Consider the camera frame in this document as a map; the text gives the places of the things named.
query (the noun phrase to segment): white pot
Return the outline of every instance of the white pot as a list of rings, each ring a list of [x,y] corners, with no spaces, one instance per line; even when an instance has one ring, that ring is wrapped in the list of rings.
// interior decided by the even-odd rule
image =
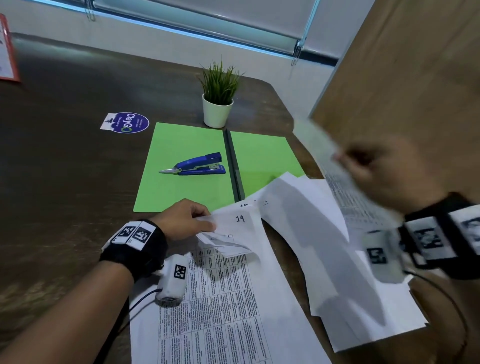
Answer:
[[[211,128],[223,128],[227,122],[228,114],[233,105],[215,105],[205,100],[205,94],[202,95],[204,103],[204,123]]]

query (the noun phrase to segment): dark wooden table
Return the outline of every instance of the dark wooden table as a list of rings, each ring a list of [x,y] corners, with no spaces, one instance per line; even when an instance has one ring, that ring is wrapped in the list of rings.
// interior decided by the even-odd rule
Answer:
[[[109,112],[203,126],[200,69],[14,35],[21,84],[0,83],[0,345],[8,344],[71,289],[132,212],[153,126],[100,130]],[[293,120],[271,85],[243,77],[228,119],[234,131],[287,137],[305,173],[321,178],[293,136]],[[426,363],[429,330],[333,354],[321,320],[309,315],[298,261],[265,229],[285,276],[333,363]],[[127,330],[111,363],[130,362]]]

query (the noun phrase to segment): potted plant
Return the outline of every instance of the potted plant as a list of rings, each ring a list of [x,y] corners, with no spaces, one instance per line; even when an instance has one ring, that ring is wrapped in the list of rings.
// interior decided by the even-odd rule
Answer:
[[[233,95],[239,86],[238,72],[230,66],[223,70],[220,64],[213,62],[208,69],[203,68],[203,80],[200,79],[204,94],[204,123],[211,128],[223,128],[233,105]]]

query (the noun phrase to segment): round blue sticker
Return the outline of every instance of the round blue sticker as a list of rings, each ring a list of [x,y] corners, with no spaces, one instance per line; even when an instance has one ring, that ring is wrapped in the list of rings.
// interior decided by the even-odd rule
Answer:
[[[108,114],[100,128],[116,133],[132,134],[145,130],[149,124],[148,119],[143,115],[134,112],[117,112]]]

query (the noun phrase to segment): green folder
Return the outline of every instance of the green folder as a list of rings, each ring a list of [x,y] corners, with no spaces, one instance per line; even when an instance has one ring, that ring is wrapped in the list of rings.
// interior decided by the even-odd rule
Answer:
[[[220,152],[225,174],[179,176],[158,173],[178,162]],[[210,211],[234,203],[227,153],[221,130],[156,123],[134,212],[159,212],[188,198]]]
[[[245,197],[265,187],[285,172],[304,175],[286,138],[231,132]]]

